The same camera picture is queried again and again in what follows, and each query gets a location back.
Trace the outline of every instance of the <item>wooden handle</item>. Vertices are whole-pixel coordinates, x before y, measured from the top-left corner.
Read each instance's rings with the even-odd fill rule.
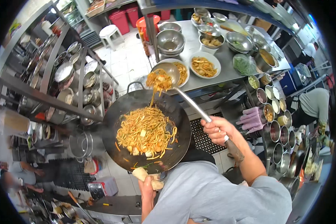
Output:
[[[72,200],[78,204],[78,201],[76,200],[76,198],[73,196],[73,194],[71,193],[71,191],[68,191],[68,195],[72,198]]]
[[[226,27],[226,26],[223,26],[223,25],[220,25],[220,28],[225,29],[227,31],[233,31],[234,32],[233,29],[230,29],[229,27]]]

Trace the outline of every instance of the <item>stainless steel counter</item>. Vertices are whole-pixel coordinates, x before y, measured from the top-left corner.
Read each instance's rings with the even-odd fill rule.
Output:
[[[182,60],[183,62],[186,63],[186,65],[190,64],[190,56],[194,53],[199,51],[200,48],[200,43],[198,40],[199,34],[197,28],[192,24],[190,20],[185,20],[185,21],[177,21],[176,23],[179,23],[182,26],[182,34],[184,35],[186,39],[186,44],[184,46],[183,52],[174,58]],[[243,28],[248,26],[247,24],[241,24]],[[275,43],[265,32],[264,29],[260,27],[253,26],[255,29],[258,29],[259,32],[261,32],[267,42],[270,45],[274,45]],[[225,36],[227,33],[226,30],[222,30],[222,35]],[[233,56],[235,53],[231,51],[228,47],[227,43],[224,43],[219,50],[216,51],[214,56],[219,60],[221,64],[221,72],[220,74],[212,79],[204,79],[196,76],[191,70],[190,70],[190,78],[188,82],[181,88],[182,91],[187,92],[187,91],[193,91],[193,90],[198,90],[202,88],[207,88],[210,86],[216,86],[221,83],[229,82],[232,80],[237,80],[240,78],[243,78],[237,70],[233,68]],[[166,57],[160,55],[160,60],[166,59]],[[290,65],[287,62],[286,58],[283,58],[281,61],[279,61],[279,67],[273,68],[271,71],[268,73],[276,72],[276,71],[282,71],[282,70],[287,70],[290,69]]]

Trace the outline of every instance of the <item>plastic bag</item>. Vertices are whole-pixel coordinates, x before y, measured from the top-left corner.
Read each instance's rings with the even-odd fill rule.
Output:
[[[257,73],[255,60],[250,55],[236,54],[233,57],[233,65],[243,76]]]

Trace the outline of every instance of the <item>gray t-shirt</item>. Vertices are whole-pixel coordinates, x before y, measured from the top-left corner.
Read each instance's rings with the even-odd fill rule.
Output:
[[[207,161],[180,163],[168,172],[149,223],[286,223],[289,191],[273,177],[260,176],[251,187],[232,184]]]
[[[315,88],[299,96],[302,110],[322,124],[329,119],[329,91],[325,88]]]
[[[36,183],[35,173],[23,169],[20,162],[13,162],[11,166],[9,166],[9,172],[15,177],[21,178],[24,183],[31,185]]]

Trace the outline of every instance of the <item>hand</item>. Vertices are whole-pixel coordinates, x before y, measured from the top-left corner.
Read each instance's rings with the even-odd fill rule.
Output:
[[[35,191],[38,192],[38,193],[44,192],[44,190],[42,188],[36,188]]]
[[[212,119],[210,123],[206,123],[206,121],[203,119],[200,121],[200,123],[204,127],[203,131],[208,134],[208,136],[212,140],[212,143],[224,146],[225,135],[228,135],[228,137],[233,141],[236,133],[238,133],[234,125],[227,121],[225,118],[215,116],[210,116],[210,118]]]
[[[35,173],[39,176],[45,176],[45,172],[42,169],[36,169]]]
[[[152,188],[153,177],[147,176],[146,179],[143,181],[138,180],[139,190],[141,190],[142,201],[147,200],[149,202],[153,202],[156,192]]]

